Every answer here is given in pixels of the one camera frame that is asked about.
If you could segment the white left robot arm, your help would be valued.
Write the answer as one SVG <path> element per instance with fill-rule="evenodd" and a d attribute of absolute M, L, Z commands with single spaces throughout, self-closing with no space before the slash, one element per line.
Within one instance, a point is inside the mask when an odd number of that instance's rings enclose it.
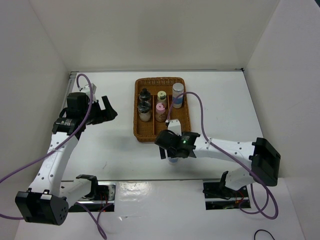
<path fill-rule="evenodd" d="M 118 114 L 107 96 L 102 97 L 104 109 L 83 92 L 70 93 L 66 102 L 67 106 L 53 124 L 49 156 L 44 158 L 27 191 L 19 191 L 15 197 L 15 203 L 28 223 L 60 226 L 70 207 L 80 199 L 108 200 L 108 187 L 100 185 L 94 175 L 80 174 L 68 187 L 62 187 L 61 182 L 86 126 L 112 121 Z"/>

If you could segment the pink-capped spice bottle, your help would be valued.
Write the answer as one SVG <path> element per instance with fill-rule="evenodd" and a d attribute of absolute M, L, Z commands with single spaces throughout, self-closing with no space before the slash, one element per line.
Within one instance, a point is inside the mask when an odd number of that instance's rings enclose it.
<path fill-rule="evenodd" d="M 166 108 L 160 102 L 155 106 L 155 119 L 158 122 L 164 122 L 167 119 Z"/>

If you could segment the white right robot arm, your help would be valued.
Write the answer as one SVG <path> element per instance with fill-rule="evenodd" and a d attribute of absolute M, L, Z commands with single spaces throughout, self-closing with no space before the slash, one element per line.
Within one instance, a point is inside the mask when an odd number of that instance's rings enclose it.
<path fill-rule="evenodd" d="M 207 138 L 196 132 L 178 135 L 163 130 L 154 143 L 159 146 L 162 159 L 211 158 L 239 164 L 238 169 L 227 170 L 221 176 L 219 191 L 225 197 L 254 182 L 267 187 L 278 184 L 281 155 L 265 138 L 236 142 Z"/>

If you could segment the black-capped white spice bottle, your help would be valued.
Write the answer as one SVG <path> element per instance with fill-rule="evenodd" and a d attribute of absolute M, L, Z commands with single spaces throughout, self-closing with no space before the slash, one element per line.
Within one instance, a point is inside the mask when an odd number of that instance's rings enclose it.
<path fill-rule="evenodd" d="M 148 101 L 141 101 L 137 109 L 140 120 L 142 122 L 148 122 L 151 118 L 151 104 Z"/>

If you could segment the green-capped white spice bottle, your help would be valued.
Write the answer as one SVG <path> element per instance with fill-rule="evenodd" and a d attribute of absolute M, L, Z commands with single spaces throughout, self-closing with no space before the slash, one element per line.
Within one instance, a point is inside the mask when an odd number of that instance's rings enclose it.
<path fill-rule="evenodd" d="M 167 107 L 167 94 L 165 91 L 162 90 L 157 93 L 157 103 L 163 104 L 165 108 Z"/>

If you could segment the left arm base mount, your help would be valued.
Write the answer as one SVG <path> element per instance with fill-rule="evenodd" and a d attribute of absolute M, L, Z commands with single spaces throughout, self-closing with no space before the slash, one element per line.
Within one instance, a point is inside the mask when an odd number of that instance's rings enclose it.
<path fill-rule="evenodd" d="M 77 202 L 84 205 L 90 212 L 114 212 L 115 211 L 115 198 L 116 198 L 116 183 L 109 181 L 98 182 L 101 191 L 89 199 L 87 197 L 80 198 Z"/>

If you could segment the black-capped brown spice bottle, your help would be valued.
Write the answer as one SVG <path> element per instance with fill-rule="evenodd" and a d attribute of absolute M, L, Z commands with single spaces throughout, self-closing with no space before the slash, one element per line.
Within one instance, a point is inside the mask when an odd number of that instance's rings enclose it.
<path fill-rule="evenodd" d="M 146 88 L 143 88 L 139 94 L 139 100 L 140 102 L 152 104 L 152 95 Z"/>

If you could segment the silver-capped blue label shaker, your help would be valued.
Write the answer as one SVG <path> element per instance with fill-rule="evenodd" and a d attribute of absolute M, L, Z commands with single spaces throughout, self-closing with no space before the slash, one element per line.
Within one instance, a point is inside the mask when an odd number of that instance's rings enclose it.
<path fill-rule="evenodd" d="M 177 82 L 172 86 L 172 102 L 174 108 L 179 109 L 182 107 L 184 91 L 185 88 L 182 83 Z"/>

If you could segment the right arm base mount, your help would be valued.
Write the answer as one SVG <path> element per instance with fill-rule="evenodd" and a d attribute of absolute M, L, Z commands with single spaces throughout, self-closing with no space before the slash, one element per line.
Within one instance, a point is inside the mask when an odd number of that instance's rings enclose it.
<path fill-rule="evenodd" d="M 206 210 L 232 210 L 250 209 L 248 188 L 243 186 L 240 190 L 229 188 L 220 189 L 220 183 L 216 181 L 204 181 L 203 190 Z"/>

